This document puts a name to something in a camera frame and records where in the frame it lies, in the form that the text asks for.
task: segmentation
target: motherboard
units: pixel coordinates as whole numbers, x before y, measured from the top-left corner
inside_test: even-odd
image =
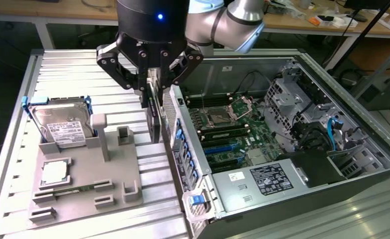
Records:
[[[253,98],[191,99],[188,108],[213,173],[272,162],[284,153]]]

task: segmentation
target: green circuit board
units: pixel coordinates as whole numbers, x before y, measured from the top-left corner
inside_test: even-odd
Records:
[[[272,162],[284,153],[261,112],[252,101],[247,98],[241,100],[241,97],[233,97],[232,105],[189,109],[196,129],[199,132],[207,132],[200,136],[200,140],[213,172]],[[221,128],[231,127],[240,128],[220,131]],[[209,153],[209,150],[221,148],[228,151]]]

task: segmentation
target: gray plastic holder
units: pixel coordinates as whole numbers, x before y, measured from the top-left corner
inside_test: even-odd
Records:
[[[97,137],[87,138],[85,146],[60,149],[56,143],[39,145],[28,207],[29,229],[144,202],[135,134],[128,126],[105,132],[105,114],[92,115],[91,120]],[[55,161],[67,161],[65,178],[45,184],[41,181],[44,165]]]

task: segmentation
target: desk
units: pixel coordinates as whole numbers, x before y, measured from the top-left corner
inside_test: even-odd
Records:
[[[298,0],[293,0],[293,2],[297,9],[306,13],[306,17],[314,15],[310,10],[298,8]],[[314,0],[314,3],[321,6],[328,6],[330,9],[334,8],[336,4],[329,0]],[[338,7],[340,12],[344,12],[344,8],[341,6]],[[362,15],[369,21],[360,22],[357,27],[348,30],[345,34],[348,39],[330,60],[326,69],[334,67],[374,17],[372,14],[364,12]],[[36,0],[0,0],[0,21],[32,22],[36,26],[41,44],[45,49],[55,48],[49,31],[47,29],[48,23],[87,25],[119,24],[115,8],[105,8],[105,12],[100,12],[99,10],[84,6],[80,0],[61,0],[60,3],[47,3]],[[289,15],[266,14],[264,21],[266,23],[264,32],[270,33],[341,36],[345,30],[345,28],[336,28],[333,26],[316,27],[308,22],[308,20],[293,19]],[[377,23],[366,37],[390,38],[390,30]]]

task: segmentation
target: hard drive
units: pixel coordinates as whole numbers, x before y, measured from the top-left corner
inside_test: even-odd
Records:
[[[95,136],[91,127],[91,98],[23,97],[23,108],[35,121],[43,142],[56,142],[60,148],[84,146]]]

